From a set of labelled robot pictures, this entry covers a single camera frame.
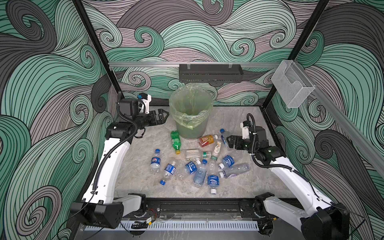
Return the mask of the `clear grey bottle white cap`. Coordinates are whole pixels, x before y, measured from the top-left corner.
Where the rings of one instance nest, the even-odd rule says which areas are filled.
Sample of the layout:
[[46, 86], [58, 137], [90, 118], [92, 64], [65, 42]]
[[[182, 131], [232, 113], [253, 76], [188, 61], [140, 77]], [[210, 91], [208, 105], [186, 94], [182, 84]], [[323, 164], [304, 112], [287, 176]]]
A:
[[249, 172], [251, 169], [250, 165], [247, 163], [242, 163], [242, 164], [236, 164], [233, 165], [229, 168], [224, 168], [222, 171], [219, 172], [219, 177], [220, 178], [233, 178], [238, 175], [244, 174]]

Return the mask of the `small bottle blue label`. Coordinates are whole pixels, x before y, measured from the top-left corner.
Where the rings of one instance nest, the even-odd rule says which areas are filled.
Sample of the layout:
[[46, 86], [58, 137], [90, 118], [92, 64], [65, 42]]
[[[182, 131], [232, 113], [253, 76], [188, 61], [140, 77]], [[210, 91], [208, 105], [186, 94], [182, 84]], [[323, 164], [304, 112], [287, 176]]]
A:
[[219, 163], [219, 169], [229, 168], [235, 164], [235, 160], [232, 156], [226, 155], [222, 158], [222, 161]]

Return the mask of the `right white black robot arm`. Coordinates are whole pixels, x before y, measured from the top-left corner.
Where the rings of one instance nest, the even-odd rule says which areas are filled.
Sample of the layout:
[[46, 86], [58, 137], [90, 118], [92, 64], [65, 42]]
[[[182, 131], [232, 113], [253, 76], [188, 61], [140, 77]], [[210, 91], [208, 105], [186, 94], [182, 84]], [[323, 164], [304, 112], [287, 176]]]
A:
[[261, 136], [248, 139], [226, 138], [231, 149], [247, 151], [260, 168], [273, 172], [301, 204], [295, 207], [271, 193], [255, 198], [255, 213], [259, 217], [276, 216], [298, 229], [306, 240], [347, 240], [350, 213], [343, 204], [333, 203], [301, 174], [276, 146]]

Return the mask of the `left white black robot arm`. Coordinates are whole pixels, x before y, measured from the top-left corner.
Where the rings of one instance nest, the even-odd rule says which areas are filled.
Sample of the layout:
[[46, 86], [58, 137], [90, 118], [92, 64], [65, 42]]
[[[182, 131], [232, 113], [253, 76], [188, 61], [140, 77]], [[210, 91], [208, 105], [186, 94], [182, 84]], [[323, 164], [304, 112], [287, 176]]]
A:
[[79, 202], [73, 202], [70, 212], [85, 226], [117, 228], [122, 218], [133, 213], [147, 211], [144, 194], [128, 194], [115, 198], [114, 190], [124, 157], [138, 130], [163, 125], [169, 112], [163, 109], [137, 114], [118, 111], [120, 120], [107, 129], [102, 158], [91, 184]]

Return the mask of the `pepsi label clear bottle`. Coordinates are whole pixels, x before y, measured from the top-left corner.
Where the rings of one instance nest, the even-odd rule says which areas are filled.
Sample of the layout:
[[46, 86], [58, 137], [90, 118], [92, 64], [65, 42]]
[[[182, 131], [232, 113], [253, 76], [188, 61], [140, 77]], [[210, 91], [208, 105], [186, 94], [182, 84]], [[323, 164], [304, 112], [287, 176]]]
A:
[[156, 174], [161, 168], [161, 150], [156, 149], [154, 156], [151, 158], [150, 172]]

